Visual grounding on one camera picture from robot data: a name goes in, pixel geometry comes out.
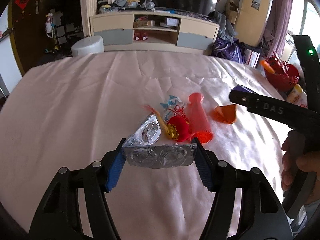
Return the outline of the person's right hand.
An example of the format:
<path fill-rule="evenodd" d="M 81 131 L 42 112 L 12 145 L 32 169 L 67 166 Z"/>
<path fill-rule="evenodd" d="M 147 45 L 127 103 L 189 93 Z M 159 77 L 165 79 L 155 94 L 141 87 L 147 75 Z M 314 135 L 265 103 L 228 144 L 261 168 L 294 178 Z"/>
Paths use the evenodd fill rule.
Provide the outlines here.
<path fill-rule="evenodd" d="M 282 158 L 283 171 L 281 174 L 281 187 L 288 191 L 295 177 L 295 167 L 303 172 L 315 172 L 317 179 L 310 194 L 311 198 L 319 199 L 319 151 L 309 153 L 298 153 L 304 148 L 305 137 L 299 132 L 290 131 L 281 149 L 285 151 Z"/>

